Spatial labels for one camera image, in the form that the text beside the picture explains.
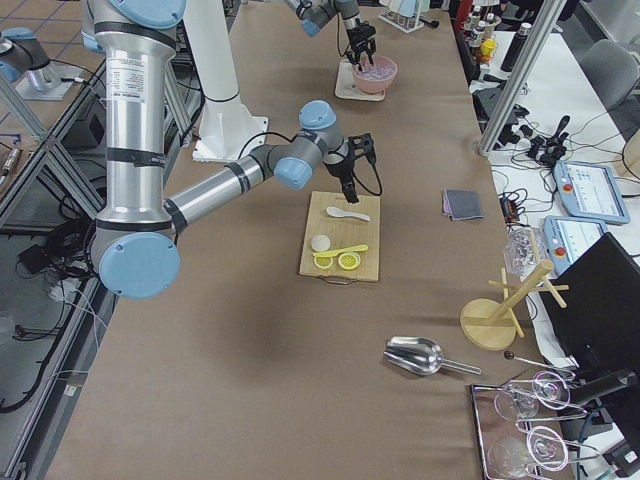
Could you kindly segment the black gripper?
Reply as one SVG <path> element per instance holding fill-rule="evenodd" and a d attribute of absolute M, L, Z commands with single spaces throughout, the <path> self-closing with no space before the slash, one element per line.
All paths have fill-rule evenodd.
<path fill-rule="evenodd" d="M 337 150 L 329 151 L 324 160 L 328 172 L 339 179 L 342 193 L 349 204 L 359 202 L 354 168 L 356 160 L 361 157 L 365 157 L 374 166 L 374 140 L 370 133 L 349 136 Z"/>
<path fill-rule="evenodd" d="M 376 52 L 375 33 L 376 30 L 372 25 L 358 25 L 348 29 L 348 53 L 353 55 L 353 65 L 357 70 L 362 70 L 360 58 L 363 53 L 367 54 L 369 65 L 375 65 L 373 58 Z"/>

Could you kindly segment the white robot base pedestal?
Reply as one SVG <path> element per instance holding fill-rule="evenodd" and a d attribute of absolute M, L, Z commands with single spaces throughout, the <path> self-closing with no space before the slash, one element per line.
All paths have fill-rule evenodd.
<path fill-rule="evenodd" d="M 189 0 L 183 21 L 205 97 L 193 159 L 235 160 L 264 142 L 268 119 L 242 102 L 222 3 Z"/>

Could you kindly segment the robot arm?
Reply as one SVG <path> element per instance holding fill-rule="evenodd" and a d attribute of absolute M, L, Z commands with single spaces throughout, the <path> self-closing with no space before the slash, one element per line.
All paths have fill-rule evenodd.
<path fill-rule="evenodd" d="M 341 51 L 339 40 L 336 40 L 338 54 L 346 57 L 359 70 L 363 69 L 362 55 L 366 56 L 370 65 L 374 65 L 376 29 L 361 17 L 356 1 L 286 0 L 285 4 L 295 13 L 301 21 L 301 27 L 310 37 L 317 35 L 334 17 L 339 15 L 348 37 L 348 45 L 344 51 Z"/>
<path fill-rule="evenodd" d="M 267 145 L 267 121 L 243 105 L 218 1 L 86 1 L 85 45 L 106 57 L 107 199 L 98 213 L 93 265 L 113 293 L 144 299 L 177 277 L 179 234 L 192 222 L 276 178 L 299 190 L 324 165 L 355 202 L 354 164 L 373 160 L 372 138 L 348 137 L 323 100 L 305 104 L 299 131 Z M 198 147 L 224 167 L 171 197 L 163 194 L 166 74 L 184 26 L 204 96 Z"/>

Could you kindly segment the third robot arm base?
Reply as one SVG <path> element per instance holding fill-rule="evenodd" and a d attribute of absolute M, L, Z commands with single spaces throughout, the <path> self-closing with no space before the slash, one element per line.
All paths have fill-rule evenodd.
<path fill-rule="evenodd" d="M 70 85 L 51 61 L 32 30 L 12 27 L 1 31 L 1 74 L 25 100 L 61 101 Z"/>

